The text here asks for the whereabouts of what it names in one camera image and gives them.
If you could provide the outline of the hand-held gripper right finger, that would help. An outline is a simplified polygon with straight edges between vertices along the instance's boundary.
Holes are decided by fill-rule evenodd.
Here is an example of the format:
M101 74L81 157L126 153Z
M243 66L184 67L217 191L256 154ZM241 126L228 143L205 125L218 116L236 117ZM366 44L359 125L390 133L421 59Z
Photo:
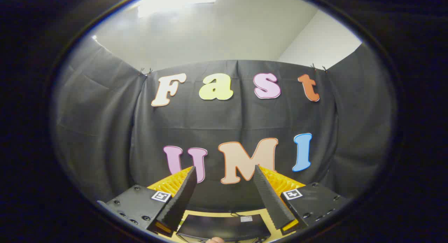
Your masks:
M320 183L301 184L259 165L255 166L253 182L274 227L282 235L313 227L348 202Z

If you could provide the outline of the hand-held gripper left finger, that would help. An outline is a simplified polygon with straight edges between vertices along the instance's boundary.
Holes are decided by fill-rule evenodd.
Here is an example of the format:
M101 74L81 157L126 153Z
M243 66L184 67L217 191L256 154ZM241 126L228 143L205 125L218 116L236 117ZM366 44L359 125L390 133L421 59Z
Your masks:
M134 185L115 198L98 201L102 210L144 235L171 237L177 231L197 184L191 166L149 187Z

